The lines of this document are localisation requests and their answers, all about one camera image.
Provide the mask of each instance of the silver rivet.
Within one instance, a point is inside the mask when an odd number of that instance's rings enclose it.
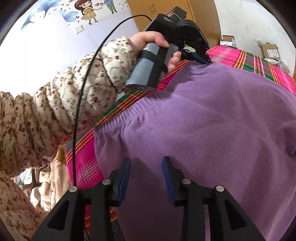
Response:
[[[69,191],[70,191],[70,192],[76,192],[77,189],[78,189],[77,187],[70,187]]]
[[[189,184],[191,183],[191,180],[188,179],[188,178],[184,178],[184,179],[182,180],[182,182],[183,182],[185,185],[189,185]]]
[[[102,181],[103,185],[109,185],[111,184],[111,180],[110,179],[105,179]]]
[[[223,186],[217,186],[217,187],[216,187],[216,190],[217,190],[218,192],[224,192],[225,188],[224,188]]]

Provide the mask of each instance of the cartoon girl decal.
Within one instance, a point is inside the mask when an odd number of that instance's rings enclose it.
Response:
[[[93,18],[95,22],[97,22],[95,16],[96,14],[94,13],[93,10],[98,10],[98,9],[93,9],[91,5],[91,0],[78,0],[75,3],[75,8],[77,10],[81,10],[83,17],[81,19],[83,20],[89,20],[89,25],[92,25],[91,19]]]

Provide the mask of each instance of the human hand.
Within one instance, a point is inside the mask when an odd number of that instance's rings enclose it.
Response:
[[[158,46],[168,48],[170,45],[161,33],[154,31],[139,32],[130,37],[131,45],[136,56],[143,50],[147,42],[155,42]],[[174,71],[176,65],[181,61],[181,52],[173,54],[168,63],[168,74]]]

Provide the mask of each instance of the green pants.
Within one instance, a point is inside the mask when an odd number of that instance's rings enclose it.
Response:
[[[111,12],[116,11],[114,4],[107,5],[107,7],[110,9]]]

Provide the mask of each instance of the triangular cutout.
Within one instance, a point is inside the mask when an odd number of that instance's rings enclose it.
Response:
[[[245,227],[247,225],[246,222],[234,208],[234,206],[229,201],[224,201],[224,203],[227,210],[230,228],[232,230],[236,230]]]
[[[70,202],[67,200],[56,210],[56,215],[48,222],[50,229],[64,230]]]

